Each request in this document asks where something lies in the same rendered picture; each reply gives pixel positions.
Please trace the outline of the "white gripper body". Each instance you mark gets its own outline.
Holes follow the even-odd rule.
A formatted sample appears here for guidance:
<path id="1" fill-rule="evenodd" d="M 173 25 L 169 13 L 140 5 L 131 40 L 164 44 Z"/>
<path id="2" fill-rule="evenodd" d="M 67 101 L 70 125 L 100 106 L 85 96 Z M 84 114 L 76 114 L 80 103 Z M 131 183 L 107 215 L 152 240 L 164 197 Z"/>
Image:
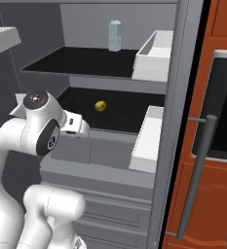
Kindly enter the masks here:
<path id="1" fill-rule="evenodd" d="M 79 124 L 66 124 L 61 130 L 61 134 L 72 137 L 89 137 L 90 126 L 82 120 Z"/>

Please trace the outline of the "grey fridge crisper drawer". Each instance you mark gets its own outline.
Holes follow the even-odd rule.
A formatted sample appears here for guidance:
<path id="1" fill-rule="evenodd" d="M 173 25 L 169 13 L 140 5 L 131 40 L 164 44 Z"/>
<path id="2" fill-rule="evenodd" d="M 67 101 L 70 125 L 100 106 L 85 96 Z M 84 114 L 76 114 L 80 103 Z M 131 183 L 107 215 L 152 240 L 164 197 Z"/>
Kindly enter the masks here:
<path id="1" fill-rule="evenodd" d="M 51 153 L 55 160 L 91 163 L 128 169 L 137 135 L 91 129 L 89 137 L 62 134 Z"/>

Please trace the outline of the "black fridge shelf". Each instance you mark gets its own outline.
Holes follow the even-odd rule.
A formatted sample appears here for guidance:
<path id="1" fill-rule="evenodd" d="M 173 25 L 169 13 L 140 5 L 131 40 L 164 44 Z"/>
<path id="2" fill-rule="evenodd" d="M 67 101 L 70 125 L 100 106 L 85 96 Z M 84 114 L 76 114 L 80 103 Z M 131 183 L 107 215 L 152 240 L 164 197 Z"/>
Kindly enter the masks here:
<path id="1" fill-rule="evenodd" d="M 95 104 L 100 100 L 106 102 L 106 109 L 102 112 L 95 109 Z M 138 133 L 148 107 L 163 107 L 165 96 L 69 87 L 57 101 L 64 110 L 80 114 L 90 128 Z"/>
<path id="2" fill-rule="evenodd" d="M 22 68 L 27 72 L 130 78 L 137 50 L 62 47 Z"/>

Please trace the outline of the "dark grey fridge door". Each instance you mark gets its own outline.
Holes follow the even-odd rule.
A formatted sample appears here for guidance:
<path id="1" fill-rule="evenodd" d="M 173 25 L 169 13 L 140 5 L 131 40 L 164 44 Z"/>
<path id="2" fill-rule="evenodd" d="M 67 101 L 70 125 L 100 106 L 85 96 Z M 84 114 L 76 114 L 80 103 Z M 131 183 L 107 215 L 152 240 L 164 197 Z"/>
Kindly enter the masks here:
<path id="1" fill-rule="evenodd" d="M 13 59 L 14 50 L 0 53 L 0 127 L 17 106 L 16 93 L 20 93 L 19 77 Z"/>

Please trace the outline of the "grey freezer drawer front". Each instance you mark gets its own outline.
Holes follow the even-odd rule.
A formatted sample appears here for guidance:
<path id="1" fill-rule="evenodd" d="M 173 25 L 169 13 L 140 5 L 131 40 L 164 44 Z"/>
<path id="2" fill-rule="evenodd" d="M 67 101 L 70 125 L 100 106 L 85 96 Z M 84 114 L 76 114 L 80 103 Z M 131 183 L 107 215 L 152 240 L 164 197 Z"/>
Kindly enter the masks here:
<path id="1" fill-rule="evenodd" d="M 41 175 L 45 183 L 86 198 L 75 230 L 89 249 L 146 249 L 152 174 L 46 157 Z"/>

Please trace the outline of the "black built-in oven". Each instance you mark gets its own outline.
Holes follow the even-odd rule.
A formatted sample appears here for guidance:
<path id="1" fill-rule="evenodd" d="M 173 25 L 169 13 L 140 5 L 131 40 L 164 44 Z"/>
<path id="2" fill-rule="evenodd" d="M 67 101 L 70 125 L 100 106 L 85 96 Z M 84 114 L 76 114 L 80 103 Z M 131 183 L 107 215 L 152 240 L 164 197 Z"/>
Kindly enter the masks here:
<path id="1" fill-rule="evenodd" d="M 207 157 L 227 160 L 227 50 L 213 52 L 200 118 L 207 115 L 217 117 Z"/>

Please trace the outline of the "orange wooden cabinet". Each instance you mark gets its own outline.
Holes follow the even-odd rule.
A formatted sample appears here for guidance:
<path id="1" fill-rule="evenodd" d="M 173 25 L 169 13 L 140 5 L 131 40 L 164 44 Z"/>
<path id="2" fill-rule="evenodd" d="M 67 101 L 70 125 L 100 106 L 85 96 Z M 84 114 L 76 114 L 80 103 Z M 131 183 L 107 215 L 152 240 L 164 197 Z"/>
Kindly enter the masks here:
<path id="1" fill-rule="evenodd" d="M 227 50 L 227 0 L 207 0 L 208 21 L 189 117 L 200 118 L 213 52 Z M 177 233 L 204 124 L 188 121 L 166 231 Z M 165 234 L 161 249 L 227 249 L 227 160 L 206 157 L 183 239 Z"/>

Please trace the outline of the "grey fridge cabinet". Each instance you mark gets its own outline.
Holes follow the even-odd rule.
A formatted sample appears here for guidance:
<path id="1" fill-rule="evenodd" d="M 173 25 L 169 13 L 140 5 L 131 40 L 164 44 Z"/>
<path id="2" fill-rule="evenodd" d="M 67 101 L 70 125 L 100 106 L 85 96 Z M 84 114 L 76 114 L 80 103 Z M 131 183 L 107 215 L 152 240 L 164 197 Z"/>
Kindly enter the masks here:
<path id="1" fill-rule="evenodd" d="M 176 0 L 0 0 L 0 26 L 15 27 L 21 43 L 13 47 L 20 93 L 44 89 L 56 99 L 69 87 L 165 95 L 160 82 L 130 78 L 27 72 L 22 68 L 62 47 L 108 49 L 108 24 L 121 22 L 121 50 L 139 50 L 155 30 L 171 30 Z M 45 157 L 11 152 L 2 183 L 16 200 L 42 180 Z"/>

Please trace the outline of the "yellow round fruit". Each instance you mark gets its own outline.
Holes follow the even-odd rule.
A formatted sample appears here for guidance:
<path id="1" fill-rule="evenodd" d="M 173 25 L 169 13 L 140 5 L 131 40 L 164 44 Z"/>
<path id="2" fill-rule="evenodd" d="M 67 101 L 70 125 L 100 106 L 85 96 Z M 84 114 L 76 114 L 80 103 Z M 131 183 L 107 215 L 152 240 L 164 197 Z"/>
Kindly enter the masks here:
<path id="1" fill-rule="evenodd" d="M 102 112 L 106 109 L 106 102 L 103 101 L 103 100 L 100 100 L 98 101 L 96 104 L 95 104 L 95 109 L 98 111 L 98 112 Z"/>

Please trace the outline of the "white door bin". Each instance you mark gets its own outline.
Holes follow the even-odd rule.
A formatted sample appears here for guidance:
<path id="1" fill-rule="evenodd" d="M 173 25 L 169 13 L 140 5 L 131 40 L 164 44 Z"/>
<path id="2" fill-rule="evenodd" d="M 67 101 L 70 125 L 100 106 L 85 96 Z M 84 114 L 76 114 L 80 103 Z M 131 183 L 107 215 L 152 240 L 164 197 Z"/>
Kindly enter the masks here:
<path id="1" fill-rule="evenodd" d="M 132 149 L 129 169 L 155 173 L 164 108 L 149 106 Z"/>
<path id="2" fill-rule="evenodd" d="M 17 106 L 11 111 L 10 115 L 16 118 L 25 119 L 26 113 L 23 107 L 23 99 L 25 98 L 25 93 L 16 93 Z"/>
<path id="3" fill-rule="evenodd" d="M 15 27 L 0 27 L 0 53 L 20 43 L 19 32 Z"/>
<path id="4" fill-rule="evenodd" d="M 172 37 L 172 31 L 154 31 L 135 55 L 133 79 L 162 83 L 168 80 Z"/>

